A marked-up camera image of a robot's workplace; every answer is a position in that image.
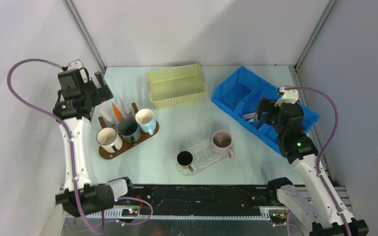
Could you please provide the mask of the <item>light blue mug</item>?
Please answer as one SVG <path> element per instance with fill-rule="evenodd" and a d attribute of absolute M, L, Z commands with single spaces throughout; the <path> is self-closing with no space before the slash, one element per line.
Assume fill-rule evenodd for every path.
<path fill-rule="evenodd" d="M 157 127 L 157 121 L 152 110 L 139 110 L 135 114 L 135 120 L 143 132 L 148 133 L 149 135 L 154 135 L 155 129 Z"/>

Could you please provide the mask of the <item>orange toothpaste tube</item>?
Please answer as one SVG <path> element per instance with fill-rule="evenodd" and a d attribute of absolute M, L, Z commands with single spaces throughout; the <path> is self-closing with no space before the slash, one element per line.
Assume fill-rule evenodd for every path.
<path fill-rule="evenodd" d="M 124 117 L 122 116 L 118 107 L 114 104 L 114 102 L 111 102 L 111 105 L 112 105 L 115 117 L 118 119 L 118 121 L 122 121 Z"/>

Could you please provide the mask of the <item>white toothpaste tube black cap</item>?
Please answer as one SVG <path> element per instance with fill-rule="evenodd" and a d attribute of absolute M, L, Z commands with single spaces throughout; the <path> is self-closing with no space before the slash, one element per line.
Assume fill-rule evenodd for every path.
<path fill-rule="evenodd" d="M 100 113 L 101 113 L 101 116 L 103 117 L 106 124 L 112 125 L 114 123 L 114 119 L 113 119 L 112 114 L 110 113 L 110 111 L 105 106 L 101 105 Z"/>

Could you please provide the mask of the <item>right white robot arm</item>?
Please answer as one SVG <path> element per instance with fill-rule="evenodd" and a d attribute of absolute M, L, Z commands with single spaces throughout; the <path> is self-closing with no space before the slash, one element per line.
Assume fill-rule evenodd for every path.
<path fill-rule="evenodd" d="M 264 123 L 274 127 L 281 155 L 299 173 L 311 201 L 306 200 L 287 178 L 267 184 L 267 201 L 284 204 L 311 236 L 365 236 L 369 232 L 364 220 L 357 220 L 348 210 L 329 181 L 318 150 L 302 128 L 304 112 L 299 102 L 282 102 L 262 98 L 255 119 L 266 113 Z"/>

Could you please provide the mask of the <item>white ribbed mug black rim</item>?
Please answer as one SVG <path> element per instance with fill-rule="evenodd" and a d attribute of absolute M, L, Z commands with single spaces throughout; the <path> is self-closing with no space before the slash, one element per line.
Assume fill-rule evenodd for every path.
<path fill-rule="evenodd" d="M 118 132 L 112 127 L 105 127 L 98 131 L 96 140 L 108 153 L 120 153 L 123 141 Z"/>

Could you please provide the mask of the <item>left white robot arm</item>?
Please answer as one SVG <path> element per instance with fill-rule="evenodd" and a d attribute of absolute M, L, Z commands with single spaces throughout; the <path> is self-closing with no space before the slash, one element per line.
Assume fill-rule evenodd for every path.
<path fill-rule="evenodd" d="M 63 136 L 66 175 L 57 204 L 74 217 L 111 209 L 118 199 L 124 205 L 135 201 L 131 180 L 122 177 L 99 183 L 90 152 L 90 129 L 94 108 L 114 97 L 101 73 L 96 86 L 84 67 L 63 67 L 58 74 L 61 89 L 53 109 Z"/>

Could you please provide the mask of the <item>white toothpaste tube pink cap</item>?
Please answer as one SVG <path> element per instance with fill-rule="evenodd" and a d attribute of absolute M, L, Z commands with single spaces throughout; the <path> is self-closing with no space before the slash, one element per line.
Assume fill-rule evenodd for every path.
<path fill-rule="evenodd" d="M 127 108 L 127 105 L 124 103 L 124 101 L 121 99 L 120 96 L 118 96 L 118 98 L 119 98 L 119 101 L 120 101 L 120 104 L 121 104 L 121 107 L 122 107 L 122 111 L 124 112 L 124 116 L 128 117 L 129 110 Z"/>

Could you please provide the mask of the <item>clear container with brown lid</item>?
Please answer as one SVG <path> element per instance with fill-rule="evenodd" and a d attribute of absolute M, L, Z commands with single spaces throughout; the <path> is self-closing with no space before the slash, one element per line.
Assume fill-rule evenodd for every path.
<path fill-rule="evenodd" d="M 100 112 L 98 117 L 99 124 L 102 128 L 105 128 L 115 127 L 123 120 L 135 117 L 139 109 L 135 103 L 116 106 L 115 103 L 110 102 L 101 105 L 98 111 Z"/>

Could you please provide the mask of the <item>pink mug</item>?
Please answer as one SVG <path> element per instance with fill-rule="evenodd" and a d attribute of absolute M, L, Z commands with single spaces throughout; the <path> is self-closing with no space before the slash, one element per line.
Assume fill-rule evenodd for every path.
<path fill-rule="evenodd" d="M 235 157 L 235 151 L 232 145 L 232 136 L 226 130 L 218 130 L 211 137 L 210 147 L 212 152 L 216 155 L 227 156 L 233 159 Z"/>

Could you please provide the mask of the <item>dark grey mug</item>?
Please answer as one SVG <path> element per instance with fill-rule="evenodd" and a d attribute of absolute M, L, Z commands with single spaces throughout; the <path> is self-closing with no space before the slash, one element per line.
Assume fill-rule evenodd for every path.
<path fill-rule="evenodd" d="M 118 133 L 125 141 L 135 145 L 141 138 L 141 130 L 133 118 L 126 118 L 118 125 Z"/>

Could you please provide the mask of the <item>brown mug black inside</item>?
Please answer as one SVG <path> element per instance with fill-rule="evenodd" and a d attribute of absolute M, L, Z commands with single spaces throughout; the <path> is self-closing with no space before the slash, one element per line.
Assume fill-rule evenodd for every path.
<path fill-rule="evenodd" d="M 186 169 L 189 169 L 191 172 L 193 172 L 193 167 L 191 166 L 191 164 L 193 163 L 193 154 L 189 151 L 181 151 L 179 152 L 179 154 L 177 155 L 177 163 L 186 168 Z"/>

